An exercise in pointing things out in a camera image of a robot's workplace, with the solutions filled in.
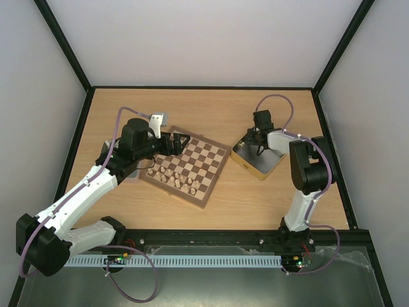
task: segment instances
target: gray wall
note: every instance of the gray wall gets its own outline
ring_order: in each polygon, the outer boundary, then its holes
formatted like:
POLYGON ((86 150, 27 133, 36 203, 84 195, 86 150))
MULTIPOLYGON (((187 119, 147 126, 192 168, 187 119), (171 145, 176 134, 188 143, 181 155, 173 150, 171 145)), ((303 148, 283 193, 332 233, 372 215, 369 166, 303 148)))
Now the gray wall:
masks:
POLYGON ((360 0, 49 0, 94 85, 314 86, 360 0))
POLYGON ((329 79, 327 112, 359 226, 396 306, 408 306, 409 2, 375 1, 329 79))
POLYGON ((17 280, 15 223, 52 201, 85 92, 33 1, 0 2, 0 306, 17 280))

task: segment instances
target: wooden table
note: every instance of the wooden table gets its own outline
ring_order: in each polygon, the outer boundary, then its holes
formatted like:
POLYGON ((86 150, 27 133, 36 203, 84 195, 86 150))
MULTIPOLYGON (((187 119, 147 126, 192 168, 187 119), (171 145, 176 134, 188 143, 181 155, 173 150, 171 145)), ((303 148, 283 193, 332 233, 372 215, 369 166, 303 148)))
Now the wooden table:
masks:
MULTIPOLYGON (((295 115, 289 131, 308 137, 322 135, 310 91, 97 89, 68 189, 89 171, 103 142, 112 137, 121 106, 148 114, 167 112, 167 128, 177 125, 232 146, 253 126, 252 112, 256 104, 270 93, 286 95, 293 101, 295 115)), ((276 127, 288 119, 290 108, 281 98, 266 100, 261 109, 264 108, 269 108, 276 127)), ((135 117, 132 113, 123 112, 120 130, 132 117, 135 117)), ((127 228, 273 230, 287 213, 294 192, 289 157, 285 157, 265 181, 257 180, 229 158, 204 210, 146 182, 123 182, 102 197, 75 227, 110 215, 127 228)), ((311 223, 348 229, 336 184, 321 198, 311 223)))

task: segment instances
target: purple cable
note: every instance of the purple cable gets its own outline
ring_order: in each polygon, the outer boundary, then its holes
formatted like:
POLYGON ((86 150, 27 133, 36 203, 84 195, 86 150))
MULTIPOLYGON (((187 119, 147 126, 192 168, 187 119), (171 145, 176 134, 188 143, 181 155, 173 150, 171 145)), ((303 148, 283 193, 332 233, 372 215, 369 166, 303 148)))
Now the purple cable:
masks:
MULTIPOLYGON (((94 179, 96 179, 96 177, 98 177, 98 176, 102 173, 102 171, 104 170, 104 168, 107 166, 109 159, 111 158, 112 152, 113 152, 113 150, 114 150, 116 135, 117 135, 117 133, 118 133, 118 127, 120 126, 120 118, 121 118, 122 110, 127 110, 127 111, 133 112, 133 113, 135 113, 135 114, 138 114, 139 116, 142 116, 142 117, 145 117, 145 118, 147 118, 147 119, 150 119, 150 116, 149 116, 149 115, 144 114, 144 113, 137 112, 137 111, 135 111, 135 110, 133 110, 133 109, 131 109, 131 108, 129 108, 129 107, 121 107, 121 108, 118 110, 118 115, 116 116, 116 123, 115 123, 114 135, 113 135, 113 137, 112 137, 112 141, 111 141, 111 145, 110 145, 110 147, 109 147, 109 151, 108 151, 107 157, 106 157, 104 163, 102 164, 102 167, 98 170, 98 172, 97 172, 95 175, 93 175, 93 176, 88 180, 88 182, 92 182, 94 179)), ((76 190, 74 190, 71 194, 69 194, 69 195, 52 211, 52 214, 56 214, 71 198, 73 198, 73 197, 74 197, 79 191, 81 191, 84 187, 86 187, 86 185, 85 185, 85 184, 82 184, 82 185, 80 185, 76 190)), ((48 222, 50 219, 51 219, 50 216, 46 217, 46 218, 44 219, 44 221, 42 221, 42 222, 37 226, 37 228, 33 231, 33 233, 31 234, 30 238, 27 240, 26 245, 25 245, 24 248, 23 248, 23 252, 21 253, 21 261, 20 261, 20 265, 19 265, 19 274, 20 274, 20 276, 21 276, 22 278, 27 278, 27 277, 30 277, 30 276, 32 276, 32 275, 34 275, 34 274, 37 273, 36 270, 33 271, 33 272, 31 272, 31 273, 29 273, 29 274, 24 273, 24 270, 23 270, 24 259, 26 259, 27 251, 28 251, 28 249, 29 249, 31 243, 33 243, 34 238, 36 237, 36 235, 38 234, 38 232, 40 232, 41 228, 42 228, 45 224, 47 224, 47 222, 48 222)))
POLYGON ((289 124, 290 121, 293 119, 293 116, 294 116, 294 105, 293 105, 293 103, 291 102, 291 100, 290 100, 287 96, 284 96, 284 95, 281 95, 281 94, 270 94, 270 95, 267 95, 266 97, 264 97, 263 99, 260 100, 260 102, 259 102, 258 105, 256 106, 256 111, 258 110, 259 106, 263 103, 263 101, 266 100, 267 98, 270 98, 270 97, 281 97, 281 98, 287 100, 287 102, 289 103, 289 106, 291 107, 291 114, 290 114, 290 116, 289 116, 287 122, 284 124, 284 126, 282 126, 282 129, 284 130, 284 129, 287 128, 288 124, 289 124))
POLYGON ((155 267, 155 265, 153 264, 151 258, 149 258, 146 254, 142 253, 141 251, 138 251, 135 248, 130 248, 129 246, 119 246, 119 245, 106 245, 106 246, 100 246, 100 248, 123 248, 123 249, 128 249, 130 251, 134 251, 135 253, 138 253, 140 255, 142 255, 143 257, 145 257, 145 259, 147 259, 147 261, 149 262, 149 264, 152 266, 153 272, 155 273, 155 289, 152 292, 152 295, 149 296, 147 299, 134 299, 133 297, 130 297, 128 294, 126 294, 121 288, 120 286, 118 286, 118 284, 116 283, 115 279, 112 277, 111 273, 109 272, 109 266, 112 264, 112 262, 109 262, 107 264, 107 267, 105 269, 105 271, 107 272, 107 275, 109 277, 109 279, 112 281, 112 283, 114 284, 116 290, 125 298, 128 299, 131 302, 134 303, 147 303, 150 302, 152 299, 155 298, 156 293, 158 292, 158 287, 159 287, 159 276, 158 276, 158 270, 155 267))
POLYGON ((308 271, 308 272, 288 272, 284 267, 282 267, 283 271, 284 271, 286 274, 290 274, 290 275, 307 275, 307 274, 311 274, 311 273, 320 272, 320 271, 322 271, 323 269, 326 269, 326 268, 337 258, 337 255, 338 255, 338 253, 339 253, 339 248, 341 247, 341 240, 340 240, 340 238, 339 238, 339 233, 338 233, 338 231, 337 231, 334 227, 329 226, 329 225, 311 225, 311 224, 309 224, 309 221, 308 221, 308 216, 309 216, 311 210, 313 209, 313 205, 314 205, 315 199, 317 199, 317 198, 320 197, 322 194, 324 194, 325 192, 327 192, 328 189, 329 189, 330 186, 331 186, 332 171, 331 171, 331 166, 330 166, 330 163, 329 163, 327 157, 325 157, 325 155, 324 155, 324 153, 322 152, 322 150, 321 150, 321 149, 317 146, 317 144, 315 144, 310 138, 307 138, 307 137, 302 136, 302 135, 300 135, 300 134, 297 135, 297 134, 294 134, 294 133, 287 132, 287 131, 284 130, 284 129, 283 129, 282 133, 284 133, 284 134, 286 134, 286 135, 288 135, 288 136, 291 136, 291 137, 293 137, 293 138, 296 138, 296 139, 299 138, 299 139, 301 139, 301 140, 304 140, 304 141, 310 143, 310 144, 314 147, 314 149, 320 154, 321 158, 322 158, 323 161, 324 161, 325 167, 327 168, 327 172, 328 172, 328 182, 327 182, 327 185, 325 186, 325 188, 324 188, 321 192, 319 192, 317 195, 315 195, 315 196, 312 198, 312 200, 311 200, 311 202, 310 202, 310 204, 309 204, 309 206, 308 206, 307 212, 305 213, 304 219, 305 219, 306 225, 309 226, 309 227, 311 227, 311 228, 329 228, 329 229, 331 229, 331 230, 335 233, 335 236, 337 237, 337 247, 336 247, 335 253, 334 253, 333 257, 332 257, 325 265, 323 265, 322 267, 319 267, 318 269, 312 270, 312 271, 308 271))

